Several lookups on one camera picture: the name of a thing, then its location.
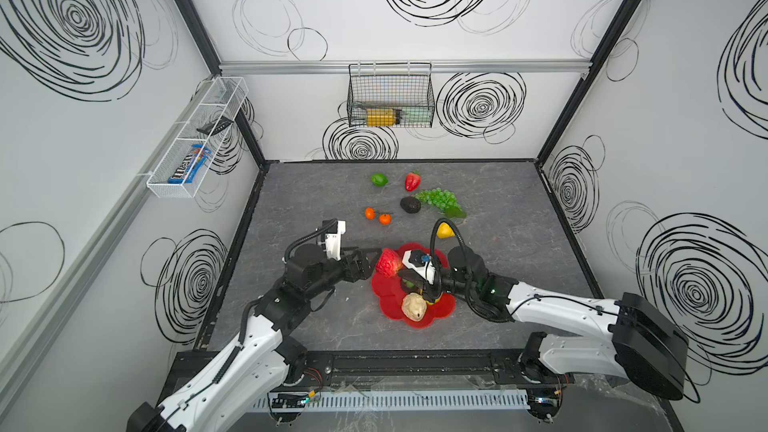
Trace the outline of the red apple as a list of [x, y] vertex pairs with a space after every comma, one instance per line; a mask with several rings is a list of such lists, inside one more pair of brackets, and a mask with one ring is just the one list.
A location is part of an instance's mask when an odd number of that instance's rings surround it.
[[376, 263], [375, 272], [385, 278], [394, 277], [404, 268], [401, 257], [392, 249], [383, 249]]

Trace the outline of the beige garlic bulb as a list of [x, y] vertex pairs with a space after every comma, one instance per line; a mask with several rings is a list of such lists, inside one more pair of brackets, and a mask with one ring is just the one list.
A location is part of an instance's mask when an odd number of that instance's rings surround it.
[[401, 311], [407, 319], [420, 322], [428, 311], [428, 303], [421, 294], [409, 293], [401, 302]]

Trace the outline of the red flower-shaped fruit bowl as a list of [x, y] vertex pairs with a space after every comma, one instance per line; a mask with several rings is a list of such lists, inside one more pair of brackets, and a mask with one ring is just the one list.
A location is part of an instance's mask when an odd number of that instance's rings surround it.
[[[402, 260], [404, 253], [412, 249], [419, 249], [425, 253], [428, 252], [426, 247], [418, 243], [406, 243], [394, 251], [398, 253]], [[435, 320], [449, 317], [456, 307], [455, 298], [450, 294], [444, 293], [439, 301], [435, 303], [427, 302], [428, 311], [422, 321], [413, 322], [407, 319], [401, 311], [401, 302], [407, 294], [420, 294], [412, 288], [410, 283], [402, 281], [398, 275], [385, 278], [374, 272], [371, 279], [371, 288], [374, 294], [378, 297], [379, 308], [384, 316], [391, 320], [402, 321], [414, 329], [430, 327]]]

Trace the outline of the dark avocado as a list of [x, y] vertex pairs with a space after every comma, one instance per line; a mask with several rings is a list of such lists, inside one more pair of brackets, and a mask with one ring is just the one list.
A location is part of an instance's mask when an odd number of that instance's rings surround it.
[[408, 214], [417, 214], [421, 211], [421, 201], [413, 196], [406, 196], [400, 200], [400, 207]]

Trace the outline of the yellow pear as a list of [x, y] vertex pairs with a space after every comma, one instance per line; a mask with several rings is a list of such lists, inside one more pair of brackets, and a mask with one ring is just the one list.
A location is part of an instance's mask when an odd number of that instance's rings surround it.
[[439, 239], [447, 239], [455, 236], [453, 228], [447, 223], [441, 223], [438, 226], [436, 236]]

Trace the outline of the green lime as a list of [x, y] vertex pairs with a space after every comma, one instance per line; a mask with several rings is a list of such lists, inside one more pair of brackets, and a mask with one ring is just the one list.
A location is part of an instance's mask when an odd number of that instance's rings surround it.
[[376, 187], [384, 187], [388, 184], [388, 178], [385, 174], [375, 173], [371, 177], [371, 182]]

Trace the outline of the red strawberry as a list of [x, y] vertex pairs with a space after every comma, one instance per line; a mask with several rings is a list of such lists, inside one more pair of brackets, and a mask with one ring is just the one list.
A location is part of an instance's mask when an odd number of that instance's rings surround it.
[[421, 175], [417, 172], [410, 172], [407, 174], [404, 182], [404, 188], [407, 192], [415, 191], [421, 184]]

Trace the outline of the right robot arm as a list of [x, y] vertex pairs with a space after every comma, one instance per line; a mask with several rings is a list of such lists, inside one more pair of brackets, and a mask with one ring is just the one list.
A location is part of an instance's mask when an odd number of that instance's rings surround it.
[[598, 374], [669, 401], [684, 398], [689, 341], [646, 298], [629, 292], [618, 300], [586, 298], [541, 289], [489, 271], [461, 234], [454, 237], [458, 244], [446, 258], [433, 244], [402, 246], [398, 277], [428, 307], [454, 297], [486, 322], [551, 328], [531, 334], [519, 357], [529, 381]]

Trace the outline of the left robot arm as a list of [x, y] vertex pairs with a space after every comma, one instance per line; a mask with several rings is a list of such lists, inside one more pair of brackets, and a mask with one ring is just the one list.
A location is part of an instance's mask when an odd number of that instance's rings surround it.
[[129, 417], [130, 431], [227, 431], [258, 399], [297, 382], [306, 349], [292, 332], [311, 313], [319, 295], [330, 297], [340, 282], [368, 280], [379, 248], [345, 247], [344, 222], [326, 220], [284, 252], [284, 273], [243, 309], [238, 333], [193, 378], [157, 406], [144, 403]]

